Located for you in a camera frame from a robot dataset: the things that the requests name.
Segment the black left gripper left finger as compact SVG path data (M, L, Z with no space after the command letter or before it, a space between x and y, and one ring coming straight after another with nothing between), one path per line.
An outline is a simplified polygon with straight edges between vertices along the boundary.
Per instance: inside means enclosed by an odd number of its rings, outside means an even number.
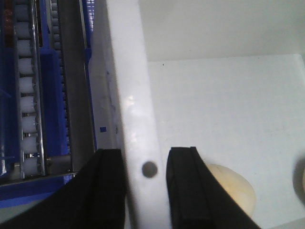
M1 223L2 229L123 229L126 180L119 149L99 149L69 183Z

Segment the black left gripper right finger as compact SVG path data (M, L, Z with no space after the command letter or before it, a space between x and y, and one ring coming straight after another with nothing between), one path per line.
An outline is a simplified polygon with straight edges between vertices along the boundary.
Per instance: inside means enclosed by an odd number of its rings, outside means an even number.
M166 182L174 229L257 229L225 191L196 147L172 147Z

